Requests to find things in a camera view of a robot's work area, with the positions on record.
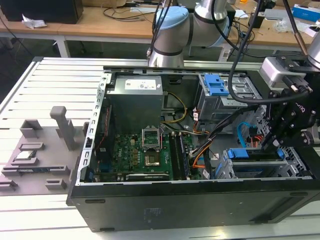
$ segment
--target blue box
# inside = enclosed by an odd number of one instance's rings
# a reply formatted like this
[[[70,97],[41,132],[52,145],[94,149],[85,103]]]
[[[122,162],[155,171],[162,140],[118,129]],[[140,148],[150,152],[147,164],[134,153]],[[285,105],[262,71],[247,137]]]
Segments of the blue box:
[[[299,4],[295,4],[293,9],[293,16],[295,18],[316,22],[320,19],[320,9],[314,7],[301,7]]]

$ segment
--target robotic arm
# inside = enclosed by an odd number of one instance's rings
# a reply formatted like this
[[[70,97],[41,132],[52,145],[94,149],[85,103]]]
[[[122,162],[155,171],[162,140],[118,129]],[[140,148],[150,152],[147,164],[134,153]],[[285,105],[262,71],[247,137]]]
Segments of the robotic arm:
[[[263,151],[272,151],[278,146],[299,147],[319,144],[320,118],[320,34],[307,50],[307,56],[267,57],[260,74],[270,87],[287,86],[281,94],[269,92],[269,98],[292,96],[307,91],[307,97],[297,101],[269,104],[266,120],[269,134],[265,136]]]
[[[169,7],[148,53],[149,67],[181,68],[184,66],[184,47],[213,47],[217,42],[222,41],[212,19],[212,3],[212,0],[202,0],[195,6],[194,14],[189,14],[184,7]],[[160,12],[158,11],[156,15],[157,23],[163,19]],[[226,0],[215,0],[214,17],[220,29],[227,34],[229,19]]]

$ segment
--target floor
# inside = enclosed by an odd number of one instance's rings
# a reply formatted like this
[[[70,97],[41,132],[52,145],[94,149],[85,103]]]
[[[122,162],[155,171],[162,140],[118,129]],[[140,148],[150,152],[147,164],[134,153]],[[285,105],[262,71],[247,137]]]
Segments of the floor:
[[[33,57],[15,39],[11,40],[13,49],[7,49],[0,41],[0,102],[6,97],[16,81],[23,74]],[[59,57],[53,40],[21,39],[26,48],[34,55],[41,57]],[[118,42],[83,42],[68,41],[73,58],[113,58],[113,59],[145,59],[148,44]],[[268,55],[272,51],[252,50],[254,54]],[[220,48],[192,48],[192,57],[188,56],[189,48],[184,50],[185,60],[217,61]],[[244,62],[261,62],[263,58],[244,57]]]

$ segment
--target black computer case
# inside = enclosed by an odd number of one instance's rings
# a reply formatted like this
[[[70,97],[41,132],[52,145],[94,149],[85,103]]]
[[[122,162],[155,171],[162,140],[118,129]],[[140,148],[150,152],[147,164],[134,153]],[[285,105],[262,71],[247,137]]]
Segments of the black computer case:
[[[22,14],[33,20],[76,24],[84,8],[82,0],[0,0],[8,21],[21,21]]]

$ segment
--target open computer tower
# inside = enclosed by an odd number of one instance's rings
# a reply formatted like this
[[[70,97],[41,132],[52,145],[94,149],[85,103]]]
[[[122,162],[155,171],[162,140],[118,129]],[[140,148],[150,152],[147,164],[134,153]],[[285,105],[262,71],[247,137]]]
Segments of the open computer tower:
[[[269,131],[264,106],[224,127],[194,167],[207,134],[248,107],[230,98],[228,75],[104,68],[70,194],[93,232],[277,223],[319,199],[312,147],[253,154],[260,142],[252,131]],[[254,70],[238,71],[232,83],[238,96],[269,93]]]

